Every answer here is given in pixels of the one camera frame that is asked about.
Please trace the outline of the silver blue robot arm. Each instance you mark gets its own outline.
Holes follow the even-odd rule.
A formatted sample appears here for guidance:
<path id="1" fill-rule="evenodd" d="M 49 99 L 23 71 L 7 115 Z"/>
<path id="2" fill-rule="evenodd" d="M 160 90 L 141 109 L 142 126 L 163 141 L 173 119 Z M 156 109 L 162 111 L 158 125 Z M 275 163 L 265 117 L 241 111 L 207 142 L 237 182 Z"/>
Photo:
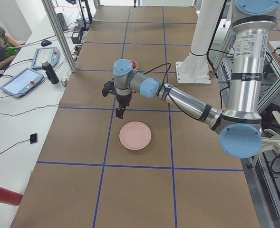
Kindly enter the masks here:
<path id="1" fill-rule="evenodd" d="M 262 146 L 261 116 L 257 105 L 263 79 L 269 31 L 277 23 L 280 0 L 236 0 L 232 5 L 234 42 L 233 68 L 226 110 L 218 110 L 157 77 L 133 69 L 127 59 L 114 63 L 114 94 L 119 103 L 116 116 L 123 113 L 138 92 L 146 98 L 159 97 L 191 118 L 209 125 L 220 136 L 222 149 L 236 158 L 258 154 Z"/>

